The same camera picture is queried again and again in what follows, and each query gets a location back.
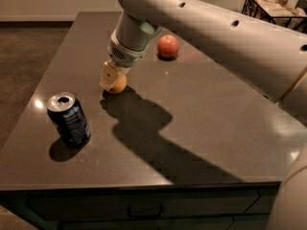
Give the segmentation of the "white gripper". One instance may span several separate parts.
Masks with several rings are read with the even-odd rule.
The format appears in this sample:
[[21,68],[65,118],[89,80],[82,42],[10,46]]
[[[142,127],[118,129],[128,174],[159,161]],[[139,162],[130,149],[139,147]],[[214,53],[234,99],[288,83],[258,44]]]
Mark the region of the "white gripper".
[[106,61],[102,67],[100,85],[106,92],[144,56],[150,41],[160,31],[159,26],[137,20],[124,11],[121,13],[107,46],[112,60]]

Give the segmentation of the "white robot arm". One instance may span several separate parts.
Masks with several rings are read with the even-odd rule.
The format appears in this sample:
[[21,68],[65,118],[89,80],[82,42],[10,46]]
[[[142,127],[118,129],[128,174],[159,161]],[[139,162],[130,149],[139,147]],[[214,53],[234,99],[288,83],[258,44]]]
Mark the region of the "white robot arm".
[[110,90],[167,29],[307,126],[307,35],[199,0],[118,0],[100,85]]

